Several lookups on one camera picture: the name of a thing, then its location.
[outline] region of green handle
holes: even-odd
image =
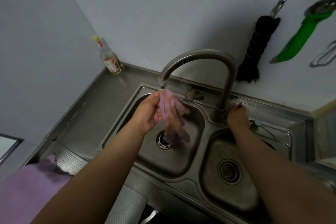
[[[309,14],[301,23],[299,31],[289,40],[286,46],[278,55],[277,61],[287,61],[295,57],[295,55],[305,45],[308,38],[314,32],[317,24],[328,18],[333,12],[325,14]]]

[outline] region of yellow bottle cap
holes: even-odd
[[[93,35],[92,40],[94,40],[96,43],[100,42],[100,38],[98,35]]]

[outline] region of curved faucet spout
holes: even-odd
[[[177,56],[175,59],[170,61],[162,70],[159,75],[159,84],[160,88],[165,88],[165,82],[171,73],[177,69],[178,67],[198,59],[215,59],[223,62],[228,70],[228,76],[226,78],[224,88],[222,91],[221,99],[216,104],[215,109],[212,114],[212,120],[216,123],[223,120],[223,115],[226,111],[226,101],[229,97],[229,93],[232,89],[233,83],[235,82],[237,75],[237,65],[235,59],[228,53],[218,51],[218,50],[195,50],[181,54]]]

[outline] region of hanging utensil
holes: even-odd
[[[289,40],[277,57],[278,62],[292,59],[302,49],[314,32],[317,24],[329,18],[336,10],[336,0],[320,0],[305,11],[306,18],[302,21],[299,31]]]
[[[277,29],[280,18],[275,18],[276,14],[284,6],[286,0],[279,0],[272,9],[270,16],[261,16],[257,20],[255,31],[252,35],[250,45],[247,48],[244,61],[238,67],[236,81],[245,81],[251,83],[259,80],[258,63],[261,55],[264,53],[271,35]]]
[[[329,65],[336,58],[336,40],[318,55],[310,64],[310,67],[323,67]]]

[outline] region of bottle label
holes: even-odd
[[[103,62],[111,73],[116,73],[120,70],[120,65],[114,55],[109,60],[104,60]]]
[[[103,44],[100,41],[97,42],[96,45],[97,45],[98,48],[102,48],[103,47]]]

